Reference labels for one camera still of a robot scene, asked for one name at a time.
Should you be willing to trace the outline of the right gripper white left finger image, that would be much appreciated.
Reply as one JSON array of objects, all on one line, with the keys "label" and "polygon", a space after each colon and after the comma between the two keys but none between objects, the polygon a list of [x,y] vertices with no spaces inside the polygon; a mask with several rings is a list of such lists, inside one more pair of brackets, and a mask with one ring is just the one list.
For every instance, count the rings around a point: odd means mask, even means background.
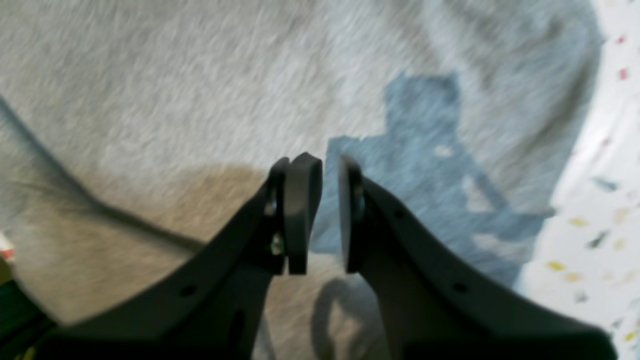
[{"label": "right gripper white left finger image", "polygon": [[305,275],[323,163],[284,157],[214,239],[130,300],[54,332],[37,360],[248,360],[274,276]]}]

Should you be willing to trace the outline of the right gripper white right finger image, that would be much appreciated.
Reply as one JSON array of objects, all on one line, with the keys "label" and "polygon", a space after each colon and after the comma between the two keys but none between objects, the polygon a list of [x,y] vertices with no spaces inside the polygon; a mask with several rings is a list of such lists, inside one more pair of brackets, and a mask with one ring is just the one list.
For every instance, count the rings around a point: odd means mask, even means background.
[{"label": "right gripper white right finger image", "polygon": [[346,272],[375,294],[394,360],[615,360],[598,326],[537,305],[446,248],[352,157],[339,161]]}]

